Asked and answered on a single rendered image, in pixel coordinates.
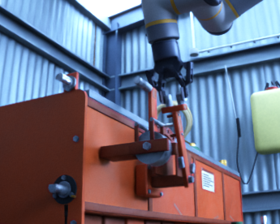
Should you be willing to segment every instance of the sky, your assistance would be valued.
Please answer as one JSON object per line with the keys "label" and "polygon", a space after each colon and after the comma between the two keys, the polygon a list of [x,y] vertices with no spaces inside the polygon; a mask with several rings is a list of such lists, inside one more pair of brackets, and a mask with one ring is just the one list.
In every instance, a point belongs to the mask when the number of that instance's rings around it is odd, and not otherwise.
{"label": "sky", "polygon": [[103,18],[138,6],[141,0],[78,0],[78,2],[97,18]]}

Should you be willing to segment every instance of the yellow stripe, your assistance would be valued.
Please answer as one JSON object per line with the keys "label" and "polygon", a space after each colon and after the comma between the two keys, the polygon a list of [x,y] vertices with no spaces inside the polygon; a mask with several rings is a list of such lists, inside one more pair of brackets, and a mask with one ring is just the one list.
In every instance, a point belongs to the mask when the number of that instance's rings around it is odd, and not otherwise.
{"label": "yellow stripe", "polygon": [[239,15],[238,15],[236,9],[233,7],[233,5],[230,3],[230,1],[229,1],[229,0],[225,0],[225,1],[226,1],[226,4],[228,4],[229,8],[233,11],[233,13],[235,14],[235,16],[236,16],[237,18],[239,18]]}
{"label": "yellow stripe", "polygon": [[175,14],[180,15],[181,13],[179,12],[177,6],[174,4],[174,0],[170,0],[170,4],[172,5]]}
{"label": "yellow stripe", "polygon": [[213,17],[208,18],[208,19],[198,19],[198,20],[201,20],[201,21],[208,21],[208,20],[214,19],[215,17],[218,16],[218,14],[221,12],[221,10],[222,10],[222,3],[221,3],[221,8],[219,9],[218,13],[215,14]]}
{"label": "yellow stripe", "polygon": [[148,24],[146,24],[146,28],[154,26],[154,25],[158,25],[158,24],[168,24],[168,23],[177,23],[176,19],[160,19],[160,20],[155,20],[153,22],[150,22]]}

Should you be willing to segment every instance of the black cable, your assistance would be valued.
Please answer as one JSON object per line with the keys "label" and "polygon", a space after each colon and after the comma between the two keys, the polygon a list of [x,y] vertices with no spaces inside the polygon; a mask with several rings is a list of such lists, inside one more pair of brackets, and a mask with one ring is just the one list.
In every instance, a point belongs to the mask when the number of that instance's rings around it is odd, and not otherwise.
{"label": "black cable", "polygon": [[236,119],[236,123],[237,123],[237,134],[238,134],[238,135],[237,135],[238,137],[237,137],[236,165],[237,165],[237,170],[238,170],[238,172],[239,172],[239,176],[240,176],[240,178],[241,178],[241,182],[242,182],[243,184],[248,184],[248,183],[251,181],[252,173],[254,172],[255,164],[256,164],[256,159],[258,158],[258,154],[259,154],[259,153],[256,153],[255,161],[254,161],[254,164],[252,165],[251,174],[249,175],[248,181],[245,183],[245,182],[243,181],[242,176],[241,176],[241,172],[240,172],[240,168],[239,168],[239,163],[238,163],[238,161],[239,161],[239,138],[240,138],[240,136],[241,136],[239,118]]}
{"label": "black cable", "polygon": [[65,209],[65,224],[67,224],[67,217],[68,217],[68,205],[64,205]]}

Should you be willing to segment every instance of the corrugated metal sheet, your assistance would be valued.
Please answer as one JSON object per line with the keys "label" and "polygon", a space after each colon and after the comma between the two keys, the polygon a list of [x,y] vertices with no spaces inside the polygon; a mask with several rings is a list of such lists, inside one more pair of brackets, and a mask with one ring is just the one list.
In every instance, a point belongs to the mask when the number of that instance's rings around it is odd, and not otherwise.
{"label": "corrugated metal sheet", "polygon": [[104,35],[100,27],[66,0],[1,0],[9,12],[102,70]]}
{"label": "corrugated metal sheet", "polygon": [[261,216],[267,216],[268,224],[280,224],[280,210],[262,213],[245,213],[244,223],[261,224]]}
{"label": "corrugated metal sheet", "polygon": [[[191,60],[189,51],[194,45],[199,50],[206,50],[213,47],[251,40],[241,45],[200,53],[199,57],[204,58],[280,42],[280,37],[252,41],[255,38],[267,37],[280,33],[280,0],[264,0],[259,3],[238,18],[234,22],[232,29],[222,36],[213,36],[207,33],[200,26],[196,18],[193,18],[193,23],[191,23],[190,13],[183,14],[179,17],[178,26],[180,34],[179,48],[181,59],[184,62]],[[144,26],[123,34],[122,74],[153,68],[152,50],[150,44],[147,42],[145,34]]]}
{"label": "corrugated metal sheet", "polygon": [[[280,82],[280,61],[229,70],[235,108],[240,117],[239,162],[243,178],[247,181],[256,155],[252,130],[250,96],[263,90],[268,81]],[[178,91],[175,82],[167,85],[173,99]],[[201,150],[216,160],[226,159],[228,166],[236,168],[236,121],[224,73],[199,75],[189,86],[188,106],[192,111],[192,131],[186,140],[195,142]],[[147,119],[147,96],[142,90],[123,91],[122,106]],[[243,193],[280,190],[280,153],[259,155],[252,181],[243,186]]]}
{"label": "corrugated metal sheet", "polygon": [[[0,33],[0,106],[63,92],[55,79],[60,72],[67,73]],[[80,88],[98,91],[84,81]]]}

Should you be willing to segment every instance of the yellow box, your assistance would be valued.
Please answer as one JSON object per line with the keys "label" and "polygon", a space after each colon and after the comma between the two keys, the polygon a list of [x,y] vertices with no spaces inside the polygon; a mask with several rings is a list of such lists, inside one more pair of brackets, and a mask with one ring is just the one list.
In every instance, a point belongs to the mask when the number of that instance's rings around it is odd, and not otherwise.
{"label": "yellow box", "polygon": [[253,93],[251,105],[256,151],[280,153],[280,88]]}

